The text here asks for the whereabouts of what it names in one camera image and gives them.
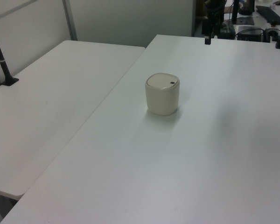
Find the black Franka gripper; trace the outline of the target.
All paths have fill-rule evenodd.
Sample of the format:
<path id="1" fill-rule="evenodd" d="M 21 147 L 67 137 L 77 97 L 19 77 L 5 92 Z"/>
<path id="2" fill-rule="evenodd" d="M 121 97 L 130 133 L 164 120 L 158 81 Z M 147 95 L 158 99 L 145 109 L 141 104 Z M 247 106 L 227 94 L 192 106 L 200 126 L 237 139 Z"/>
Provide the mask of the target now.
<path id="1" fill-rule="evenodd" d="M 222 16 L 211 16 L 203 18 L 202 34 L 204 35 L 204 44 L 211 45 L 211 35 L 214 39 L 219 39 L 222 25 Z"/>

